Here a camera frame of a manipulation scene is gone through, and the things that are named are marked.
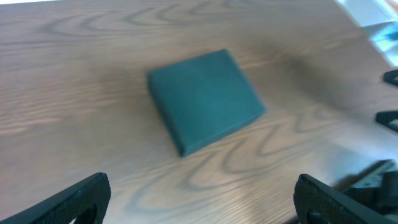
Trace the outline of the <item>dark green gift box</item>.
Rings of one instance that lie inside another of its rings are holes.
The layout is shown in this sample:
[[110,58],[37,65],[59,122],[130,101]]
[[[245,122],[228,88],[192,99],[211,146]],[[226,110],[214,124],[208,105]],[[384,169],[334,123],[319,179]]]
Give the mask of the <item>dark green gift box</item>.
[[152,70],[147,81],[181,157],[249,125],[266,111],[226,49]]

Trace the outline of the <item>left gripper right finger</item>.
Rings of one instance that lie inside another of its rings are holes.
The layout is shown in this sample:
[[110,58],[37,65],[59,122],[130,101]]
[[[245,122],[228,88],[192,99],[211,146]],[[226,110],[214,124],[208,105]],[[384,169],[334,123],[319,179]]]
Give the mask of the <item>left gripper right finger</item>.
[[294,205],[300,223],[394,223],[308,174],[295,184]]

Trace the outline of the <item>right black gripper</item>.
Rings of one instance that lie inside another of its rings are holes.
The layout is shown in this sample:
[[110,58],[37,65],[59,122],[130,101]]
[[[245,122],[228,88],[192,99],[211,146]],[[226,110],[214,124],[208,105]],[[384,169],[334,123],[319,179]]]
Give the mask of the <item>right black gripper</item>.
[[[376,113],[375,122],[397,132],[397,111]],[[356,175],[348,175],[333,186],[381,215],[397,214],[397,163],[392,159],[371,164]]]

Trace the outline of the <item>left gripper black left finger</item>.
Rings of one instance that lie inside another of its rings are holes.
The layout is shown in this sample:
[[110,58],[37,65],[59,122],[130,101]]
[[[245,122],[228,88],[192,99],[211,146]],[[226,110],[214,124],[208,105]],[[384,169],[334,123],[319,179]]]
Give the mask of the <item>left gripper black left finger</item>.
[[108,176],[97,172],[1,224],[102,224],[110,198]]

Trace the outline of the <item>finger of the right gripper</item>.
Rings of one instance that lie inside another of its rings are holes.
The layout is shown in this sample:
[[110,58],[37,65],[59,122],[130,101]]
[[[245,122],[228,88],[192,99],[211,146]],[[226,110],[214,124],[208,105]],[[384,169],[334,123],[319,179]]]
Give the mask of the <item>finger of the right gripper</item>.
[[382,76],[382,80],[390,85],[398,86],[398,70],[391,70],[385,72]]

